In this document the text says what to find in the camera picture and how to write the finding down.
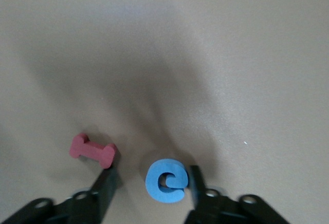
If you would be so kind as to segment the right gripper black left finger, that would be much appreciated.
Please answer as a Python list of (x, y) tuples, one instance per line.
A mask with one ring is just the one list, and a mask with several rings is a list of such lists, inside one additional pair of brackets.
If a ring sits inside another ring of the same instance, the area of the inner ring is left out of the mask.
[(17, 210), (3, 223), (101, 223), (117, 188), (117, 169), (111, 166), (94, 184), (60, 204), (51, 198), (38, 198)]

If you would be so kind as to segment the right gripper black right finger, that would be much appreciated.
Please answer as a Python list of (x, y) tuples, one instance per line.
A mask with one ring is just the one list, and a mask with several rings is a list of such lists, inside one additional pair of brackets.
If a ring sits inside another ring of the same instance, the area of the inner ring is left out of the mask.
[(257, 195), (242, 195), (238, 201), (234, 201), (220, 191), (206, 187), (197, 165), (189, 167), (189, 186), (194, 209), (188, 213), (185, 223), (288, 223)]

